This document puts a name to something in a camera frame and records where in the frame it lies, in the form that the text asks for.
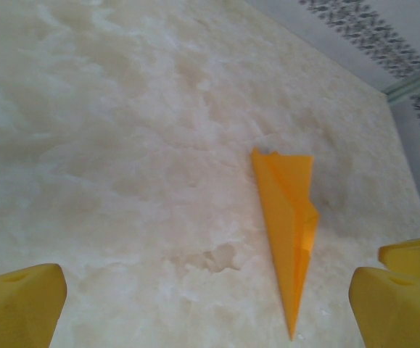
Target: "orange paper airplane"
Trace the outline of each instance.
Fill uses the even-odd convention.
[[[319,222],[318,211],[309,200],[313,157],[281,156],[277,152],[263,155],[254,149],[252,163],[284,314],[293,340]]]

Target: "hole in yellow plastic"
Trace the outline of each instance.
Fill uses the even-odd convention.
[[[27,274],[15,275],[14,277],[5,279],[4,282],[6,282],[6,283],[15,283],[17,281],[20,281],[20,280],[26,278],[27,276],[28,276]]]
[[[405,279],[390,277],[390,280],[393,281],[395,284],[398,284],[398,285],[403,285],[403,286],[414,285],[414,283],[412,281],[406,281]]]

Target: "marble veining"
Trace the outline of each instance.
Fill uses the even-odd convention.
[[[254,146],[316,157],[293,343]],[[351,275],[416,237],[385,97],[244,2],[0,2],[0,273],[63,267],[51,347],[362,347]]]

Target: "marble floor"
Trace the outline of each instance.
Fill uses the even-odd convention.
[[[316,157],[293,343],[254,146]],[[416,237],[385,97],[241,0],[0,1],[0,273],[62,266],[52,348],[363,347],[351,275]]]

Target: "yellow plastic part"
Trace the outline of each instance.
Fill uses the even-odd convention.
[[[313,158],[262,155],[252,163],[268,230],[274,267],[293,340],[319,214],[309,200]]]
[[[420,347],[419,278],[358,268],[349,298],[366,347]]]
[[[0,275],[0,348],[47,348],[66,294],[59,265]]]
[[[420,239],[382,246],[379,261],[389,270],[420,278]]]

